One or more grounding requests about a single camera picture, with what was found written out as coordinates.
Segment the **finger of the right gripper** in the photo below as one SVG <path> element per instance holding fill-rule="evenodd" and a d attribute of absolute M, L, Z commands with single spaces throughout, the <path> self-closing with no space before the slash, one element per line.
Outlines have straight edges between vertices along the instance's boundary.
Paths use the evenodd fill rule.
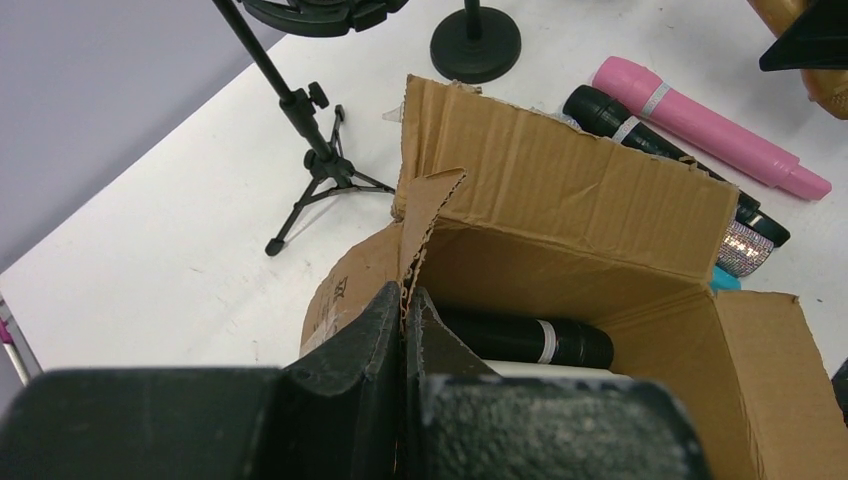
<path fill-rule="evenodd" d="M 847 2 L 804 1 L 800 14 L 760 57 L 761 71 L 846 70 Z"/>

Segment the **silver glitter microphone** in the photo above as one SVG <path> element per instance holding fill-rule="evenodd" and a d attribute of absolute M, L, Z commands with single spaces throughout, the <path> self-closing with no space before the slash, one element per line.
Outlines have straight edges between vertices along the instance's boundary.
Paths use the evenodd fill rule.
<path fill-rule="evenodd" d="M 734 277 L 746 277 L 765 263 L 774 248 L 771 240 L 732 220 L 719 246 L 716 266 Z"/>

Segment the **gold microphone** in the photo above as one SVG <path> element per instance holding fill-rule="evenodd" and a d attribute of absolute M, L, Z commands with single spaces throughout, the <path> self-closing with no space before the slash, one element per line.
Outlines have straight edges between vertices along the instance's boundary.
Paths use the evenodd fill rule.
<path fill-rule="evenodd" d="M 847 119 L 847 0 L 749 0 L 775 36 L 763 72 L 798 70 L 810 101 Z"/>

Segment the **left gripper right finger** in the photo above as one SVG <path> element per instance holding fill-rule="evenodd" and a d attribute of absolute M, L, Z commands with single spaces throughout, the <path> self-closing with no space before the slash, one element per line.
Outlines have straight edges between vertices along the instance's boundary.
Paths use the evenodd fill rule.
<path fill-rule="evenodd" d="M 509 378 L 410 300 L 404 471 L 410 479 L 708 479 L 682 404 L 641 380 Z"/>

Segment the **blue microphone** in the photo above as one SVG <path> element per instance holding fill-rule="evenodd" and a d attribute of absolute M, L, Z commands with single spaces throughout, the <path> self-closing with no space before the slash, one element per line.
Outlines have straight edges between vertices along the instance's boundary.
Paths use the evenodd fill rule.
<path fill-rule="evenodd" d="M 718 266 L 714 266 L 709 286 L 713 291 L 735 291 L 741 289 L 741 282 L 737 277 L 727 273 Z"/>

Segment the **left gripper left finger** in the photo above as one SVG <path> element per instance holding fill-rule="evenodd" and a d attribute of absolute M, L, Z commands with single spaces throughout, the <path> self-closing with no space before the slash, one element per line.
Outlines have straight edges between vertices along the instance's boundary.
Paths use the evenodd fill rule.
<path fill-rule="evenodd" d="M 1 420 L 5 479 L 387 479 L 400 289 L 285 368 L 45 373 Z"/>

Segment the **black microphone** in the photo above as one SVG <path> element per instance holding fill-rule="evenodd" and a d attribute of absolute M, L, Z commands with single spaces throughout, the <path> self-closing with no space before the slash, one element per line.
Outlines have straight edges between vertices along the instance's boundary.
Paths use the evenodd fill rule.
<path fill-rule="evenodd" d="M 620 101 L 592 86 L 578 86 L 565 100 L 561 112 L 592 135 L 606 137 L 649 155 L 694 166 L 717 181 L 725 180 L 648 127 Z M 763 212 L 761 203 L 744 191 L 738 195 L 735 219 L 776 247 L 783 246 L 791 238 L 790 231 Z"/>
<path fill-rule="evenodd" d="M 604 331 L 571 319 L 443 309 L 441 321 L 486 360 L 607 369 L 615 348 Z"/>

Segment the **brown cardboard box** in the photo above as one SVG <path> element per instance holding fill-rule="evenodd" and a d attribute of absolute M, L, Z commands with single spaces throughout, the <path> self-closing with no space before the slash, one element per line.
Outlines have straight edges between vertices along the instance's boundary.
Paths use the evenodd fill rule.
<path fill-rule="evenodd" d="M 790 294 L 713 293 L 737 191 L 676 161 L 418 76 L 393 222 L 311 300 L 301 352 L 389 281 L 450 305 L 599 326 L 613 369 L 669 387 L 720 479 L 843 479 L 847 429 Z"/>

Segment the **black clip microphone stand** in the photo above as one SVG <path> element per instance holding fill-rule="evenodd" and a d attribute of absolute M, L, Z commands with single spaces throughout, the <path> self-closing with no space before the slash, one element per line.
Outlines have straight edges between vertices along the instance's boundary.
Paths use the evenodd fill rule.
<path fill-rule="evenodd" d="M 505 12 L 466 0 L 435 28 L 430 58 L 449 80 L 478 85 L 506 74 L 522 50 L 520 30 Z"/>

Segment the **white microphone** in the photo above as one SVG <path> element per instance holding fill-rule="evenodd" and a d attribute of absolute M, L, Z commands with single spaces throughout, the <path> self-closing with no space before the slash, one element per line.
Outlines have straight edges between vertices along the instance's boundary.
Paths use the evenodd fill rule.
<path fill-rule="evenodd" d="M 606 369 L 498 360 L 484 360 L 483 363 L 498 375 L 505 378 L 631 380 L 631 377 L 627 375 L 616 374 Z"/>

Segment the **black tripod shock-mount stand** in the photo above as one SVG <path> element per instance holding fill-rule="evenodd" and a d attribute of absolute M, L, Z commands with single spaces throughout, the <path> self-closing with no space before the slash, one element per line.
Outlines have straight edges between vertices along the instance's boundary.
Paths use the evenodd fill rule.
<path fill-rule="evenodd" d="M 277 94 L 282 112 L 309 144 L 304 167 L 311 180 L 279 232 L 268 241 L 266 255 L 274 257 L 283 250 L 286 236 L 309 205 L 353 192 L 393 194 L 394 188 L 358 171 L 345 157 L 340 136 L 345 121 L 343 106 L 334 107 L 334 124 L 330 137 L 325 138 L 315 119 L 317 109 L 329 106 L 320 84 L 312 82 L 305 89 L 290 89 L 240 13 L 240 3 L 214 0 L 213 4 Z M 350 31 L 370 29 L 406 5 L 404 1 L 244 1 L 242 4 L 253 18 L 275 30 L 312 38 L 340 37 Z"/>

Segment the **pink microphone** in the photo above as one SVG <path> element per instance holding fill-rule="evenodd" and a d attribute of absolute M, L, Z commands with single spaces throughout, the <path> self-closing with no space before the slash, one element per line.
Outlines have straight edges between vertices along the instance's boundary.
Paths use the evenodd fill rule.
<path fill-rule="evenodd" d="M 832 191 L 831 182 L 802 166 L 796 155 L 680 93 L 642 65 L 611 56 L 595 72 L 592 86 L 770 188 L 808 201 Z"/>

